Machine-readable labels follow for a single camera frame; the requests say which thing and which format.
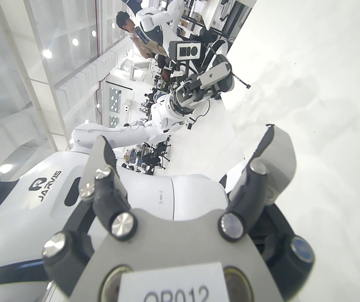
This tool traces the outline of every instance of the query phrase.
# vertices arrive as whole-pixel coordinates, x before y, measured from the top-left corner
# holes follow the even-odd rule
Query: cable
[[[204,114],[204,115],[198,115],[198,116],[196,117],[196,119],[189,118],[190,120],[193,121],[193,123],[189,123],[187,128],[190,130],[191,127],[196,123],[196,121],[198,120],[199,117],[207,115],[208,112],[209,112],[210,107],[211,107],[211,102],[208,101],[208,109],[206,110],[205,114]]]
[[[192,72],[194,72],[195,74],[197,74],[198,72],[195,71],[195,69],[193,67],[191,67],[190,65],[188,66],[189,69],[191,69]]]

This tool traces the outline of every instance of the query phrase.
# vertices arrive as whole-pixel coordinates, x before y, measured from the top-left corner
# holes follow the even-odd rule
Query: ceiling light
[[[51,59],[51,57],[53,56],[53,54],[48,50],[48,49],[45,49],[43,51],[43,56],[46,58],[46,59]]]
[[[0,172],[5,174],[5,173],[8,173],[11,169],[12,169],[12,165],[10,165],[10,164],[2,165],[0,167]]]

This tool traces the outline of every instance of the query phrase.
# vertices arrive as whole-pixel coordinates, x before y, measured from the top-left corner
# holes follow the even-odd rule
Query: white wall
[[[317,256],[301,301],[360,301],[360,0],[258,0],[228,56],[245,156],[265,123],[295,144],[278,205]]]

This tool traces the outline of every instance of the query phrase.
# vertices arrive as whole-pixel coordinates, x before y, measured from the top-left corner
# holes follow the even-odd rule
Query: metal screw
[[[225,213],[220,220],[222,232],[232,240],[242,237],[244,229],[241,221],[233,213]]]
[[[104,167],[103,169],[98,168],[95,172],[95,179],[102,180],[105,177],[108,177],[111,173],[110,167]]]
[[[290,247],[295,255],[305,263],[314,262],[314,252],[310,244],[300,236],[295,236],[291,243]]]
[[[125,238],[134,227],[134,217],[131,213],[119,214],[111,224],[111,233],[117,238]]]
[[[58,254],[65,246],[65,234],[60,232],[54,234],[43,247],[43,256],[50,258]]]
[[[260,175],[265,175],[267,173],[267,168],[265,165],[257,158],[254,158],[250,163],[250,169]]]
[[[90,200],[93,198],[94,194],[95,194],[95,185],[86,183],[86,187],[80,190],[79,196],[82,198],[82,200]]]

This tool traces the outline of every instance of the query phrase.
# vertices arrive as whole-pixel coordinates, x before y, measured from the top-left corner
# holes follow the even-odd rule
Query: man
[[[157,42],[154,42],[152,40],[150,40],[147,44],[144,44],[144,42],[140,38],[138,38],[138,35],[135,32],[137,28],[135,27],[134,22],[130,19],[129,14],[123,11],[119,11],[115,18],[115,23],[120,29],[127,31],[131,34],[131,40],[138,48],[140,54],[144,59],[153,58],[156,54],[158,54],[159,56],[157,58],[157,63],[159,68],[163,68],[165,66],[165,59],[167,57],[165,49]],[[163,69],[162,78],[166,82],[169,81],[170,73],[168,70]]]

